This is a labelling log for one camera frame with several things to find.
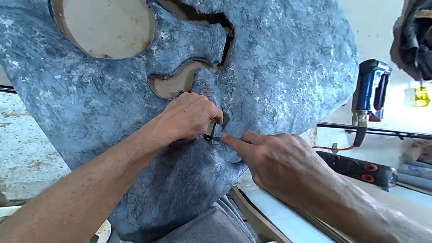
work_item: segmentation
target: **sculpture eye hole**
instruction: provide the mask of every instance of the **sculpture eye hole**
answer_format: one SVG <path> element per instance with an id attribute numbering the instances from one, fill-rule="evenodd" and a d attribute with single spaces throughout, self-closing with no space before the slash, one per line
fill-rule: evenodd
<path id="1" fill-rule="evenodd" d="M 145 1 L 52 0 L 51 6 L 63 33 L 93 57 L 133 57 L 153 40 L 155 18 Z"/>

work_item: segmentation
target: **left hand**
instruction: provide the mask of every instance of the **left hand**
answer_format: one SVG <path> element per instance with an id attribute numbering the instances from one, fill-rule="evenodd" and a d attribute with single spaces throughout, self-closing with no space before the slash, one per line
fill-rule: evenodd
<path id="1" fill-rule="evenodd" d="M 154 129 L 170 142 L 194 139 L 207 131 L 211 122 L 223 123 L 223 112 L 206 96 L 183 93 L 158 115 Z"/>

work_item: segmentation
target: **metal rail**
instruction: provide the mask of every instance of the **metal rail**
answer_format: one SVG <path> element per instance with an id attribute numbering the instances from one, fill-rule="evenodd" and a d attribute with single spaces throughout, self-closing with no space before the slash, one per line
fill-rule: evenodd
<path id="1" fill-rule="evenodd" d="M 319 122 L 317 124 L 317 127 L 345 129 L 346 133 L 357 132 L 357 127 L 353 126 L 353 125 Z M 393 131 L 393 130 L 380 129 L 380 128 L 367 128 L 366 133 L 367 134 L 374 134 L 374 135 L 398 137 L 401 140 L 404 140 L 406 137 L 432 140 L 432 134 L 414 133 L 414 132 L 405 132 L 405 131 Z"/>

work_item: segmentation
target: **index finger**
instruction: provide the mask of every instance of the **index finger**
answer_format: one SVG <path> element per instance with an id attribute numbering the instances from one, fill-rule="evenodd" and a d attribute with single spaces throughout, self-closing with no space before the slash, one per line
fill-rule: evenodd
<path id="1" fill-rule="evenodd" d="M 248 144 L 240 139 L 236 139 L 229 134 L 224 134 L 221 138 L 222 141 L 234 149 L 242 159 L 244 159 L 243 156 L 248 154 L 254 146 L 253 144 Z"/>
<path id="2" fill-rule="evenodd" d="M 212 120 L 216 120 L 217 124 L 223 124 L 223 111 L 216 105 L 214 105 L 213 108 L 213 116 L 214 117 L 211 118 Z"/>

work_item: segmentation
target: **grey fabric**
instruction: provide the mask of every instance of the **grey fabric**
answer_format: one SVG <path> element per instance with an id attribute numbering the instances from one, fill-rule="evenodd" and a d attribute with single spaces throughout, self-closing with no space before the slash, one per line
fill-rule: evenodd
<path id="1" fill-rule="evenodd" d="M 230 120 L 215 135 L 300 134 L 353 93 L 356 45 L 336 0 L 184 2 L 224 14 L 235 28 L 226 68 L 197 70 L 193 86 Z M 169 100 L 151 91 L 150 75 L 170 77 L 191 60 L 221 62 L 228 33 L 220 24 L 182 21 L 149 5 L 156 20 L 150 46 L 136 57 L 104 60 L 65 37 L 47 0 L 0 0 L 0 64 L 71 169 L 163 111 Z M 239 160 L 202 137 L 175 143 L 141 173 L 109 220 L 123 240 L 159 239 L 224 195 L 246 169 Z"/>
<path id="2" fill-rule="evenodd" d="M 255 243 L 255 240 L 225 195 L 191 222 L 156 241 L 156 243 L 171 242 Z"/>

